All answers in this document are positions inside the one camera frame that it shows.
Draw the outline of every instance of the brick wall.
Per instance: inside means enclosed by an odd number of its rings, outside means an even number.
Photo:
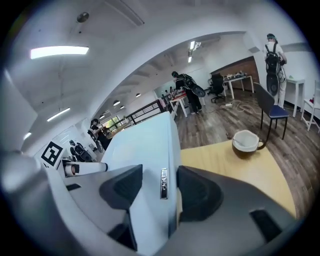
[[[229,74],[232,75],[232,74],[238,73],[240,71],[243,71],[243,72],[247,73],[248,75],[251,75],[253,82],[256,82],[256,83],[260,82],[255,58],[253,56],[241,59],[241,60],[236,61],[232,64],[229,64],[227,66],[219,68],[218,70],[211,72],[211,74],[220,73],[222,76],[226,76]],[[244,89],[251,91],[250,78],[243,79],[242,82],[243,82]],[[241,81],[238,80],[238,81],[232,82],[232,88],[242,89]]]

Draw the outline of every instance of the black pants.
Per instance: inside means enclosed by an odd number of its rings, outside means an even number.
[[[111,139],[107,139],[106,136],[104,136],[104,135],[99,136],[98,140],[101,142],[101,145],[104,150],[107,149],[107,147],[109,146],[109,144],[111,142]]]
[[[202,109],[199,97],[195,95],[192,90],[185,89],[186,97],[189,100],[189,103],[192,106],[193,112],[197,113],[199,110]]]

